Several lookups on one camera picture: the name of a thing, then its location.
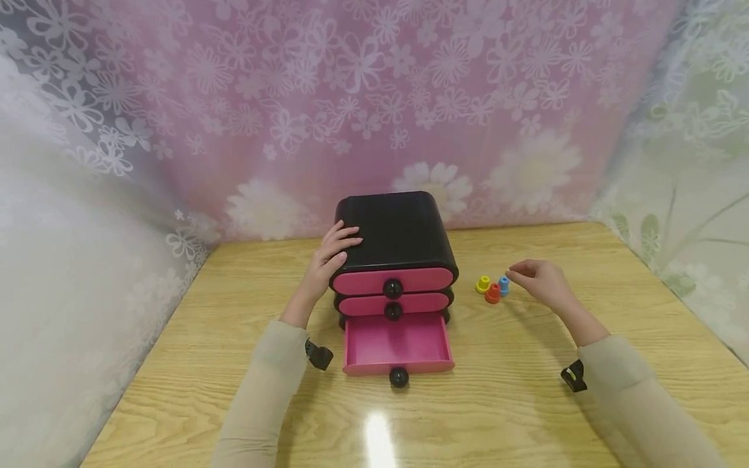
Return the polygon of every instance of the wood grain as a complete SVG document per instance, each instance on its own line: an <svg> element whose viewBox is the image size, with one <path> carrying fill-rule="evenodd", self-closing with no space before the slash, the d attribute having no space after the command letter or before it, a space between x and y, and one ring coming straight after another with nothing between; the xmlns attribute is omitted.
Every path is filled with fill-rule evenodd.
<svg viewBox="0 0 749 468"><path fill-rule="evenodd" d="M335 354L307 371L287 415L280 467L615 467L610 429L558 378L574 361L559 321L513 287L499 305L473 287L523 258L561 265L580 299L649 360L732 467L749 466L749 374L606 228L589 223L452 231L461 270L448 325L455 370L346 377L329 292L309 331ZM207 467L222 418L267 322L317 240L216 250L99 436L85 467Z"/></svg>

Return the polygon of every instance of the pink floral backdrop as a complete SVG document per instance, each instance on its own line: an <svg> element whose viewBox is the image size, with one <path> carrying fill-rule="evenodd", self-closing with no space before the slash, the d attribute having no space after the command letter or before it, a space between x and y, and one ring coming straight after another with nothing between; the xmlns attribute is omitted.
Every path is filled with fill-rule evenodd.
<svg viewBox="0 0 749 468"><path fill-rule="evenodd" d="M82 164L134 179L140 165L223 240L268 240L317 234L339 199L393 190L428 190L449 227L581 218L676 4L0 9L26 26L4 25L6 52L98 140Z"/></svg>

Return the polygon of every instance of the left hand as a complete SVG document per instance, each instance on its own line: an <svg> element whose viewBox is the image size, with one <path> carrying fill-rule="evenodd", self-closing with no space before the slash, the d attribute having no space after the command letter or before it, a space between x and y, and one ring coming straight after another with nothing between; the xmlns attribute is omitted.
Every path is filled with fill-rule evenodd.
<svg viewBox="0 0 749 468"><path fill-rule="evenodd" d="M338 221L328 230L320 248L312 254L312 260L295 294L303 302L314 307L325 294L330 277L346 262L346 252L341 251L362 242L361 237L348 237L357 232L359 228L356 226L344 228L343 221Z"/></svg>

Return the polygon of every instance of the hand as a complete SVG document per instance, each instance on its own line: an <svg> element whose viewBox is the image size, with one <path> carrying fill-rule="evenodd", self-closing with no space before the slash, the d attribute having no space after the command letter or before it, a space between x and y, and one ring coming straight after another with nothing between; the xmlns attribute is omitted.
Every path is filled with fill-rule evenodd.
<svg viewBox="0 0 749 468"><path fill-rule="evenodd" d="M582 307L562 269L548 260L523 260L512 265L505 276L557 315Z"/></svg>
<svg viewBox="0 0 749 468"><path fill-rule="evenodd" d="M320 248L312 254L312 261L309 262L302 282L281 314L281 322L299 328L307 327L309 315L327 291L330 277L346 262L346 252L341 251L362 242L361 237L346 238L357 232L358 227L344 228L343 221L338 221L330 228L323 237Z"/></svg>
<svg viewBox="0 0 749 468"><path fill-rule="evenodd" d="M297 291L301 296L313 304L320 300L327 291L330 277L346 262L346 252L341 251L362 242L361 237L347 238L357 232L358 227L344 228L343 221L338 221L328 230L320 248L312 254L312 261L299 285Z"/></svg>

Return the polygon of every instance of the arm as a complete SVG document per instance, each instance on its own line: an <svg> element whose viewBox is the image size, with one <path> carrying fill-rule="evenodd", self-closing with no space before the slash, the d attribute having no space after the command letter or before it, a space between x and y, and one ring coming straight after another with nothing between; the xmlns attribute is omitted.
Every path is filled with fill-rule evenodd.
<svg viewBox="0 0 749 468"><path fill-rule="evenodd" d="M640 354L623 337L612 336L580 304L557 265L526 260L510 267L506 275L565 324L578 346L588 390L648 467L725 466Z"/></svg>
<svg viewBox="0 0 749 468"><path fill-rule="evenodd" d="M358 228L334 225L312 256L297 291L278 321L265 329L252 354L247 374L234 396L213 453L213 468L272 468L281 426L307 365L306 327L315 304L334 272L346 262L343 249L359 237Z"/></svg>
<svg viewBox="0 0 749 468"><path fill-rule="evenodd" d="M623 337L608 336L578 348L577 354L601 411L648 467L725 466L694 420Z"/></svg>
<svg viewBox="0 0 749 468"><path fill-rule="evenodd" d="M268 324L219 434L212 467L272 468L286 409L306 369L307 331Z"/></svg>

